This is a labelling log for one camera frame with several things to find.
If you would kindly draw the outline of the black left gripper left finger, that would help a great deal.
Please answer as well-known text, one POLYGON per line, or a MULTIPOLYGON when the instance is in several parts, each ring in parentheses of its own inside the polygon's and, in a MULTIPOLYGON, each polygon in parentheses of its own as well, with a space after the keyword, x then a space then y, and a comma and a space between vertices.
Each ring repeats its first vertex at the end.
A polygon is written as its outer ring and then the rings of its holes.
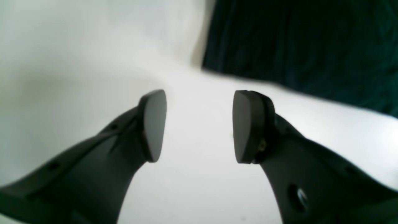
POLYGON ((157 162, 167 100, 143 95, 97 135, 1 187, 1 214, 28 224, 115 224, 135 173, 157 162))

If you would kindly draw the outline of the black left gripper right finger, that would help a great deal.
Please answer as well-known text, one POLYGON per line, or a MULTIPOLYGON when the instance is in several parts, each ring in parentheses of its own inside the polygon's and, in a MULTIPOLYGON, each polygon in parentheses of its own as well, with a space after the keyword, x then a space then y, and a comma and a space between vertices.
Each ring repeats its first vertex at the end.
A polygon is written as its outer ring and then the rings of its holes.
POLYGON ((265 172, 284 224, 397 223, 396 190, 304 137, 269 97, 235 91, 233 137, 237 162, 265 172))

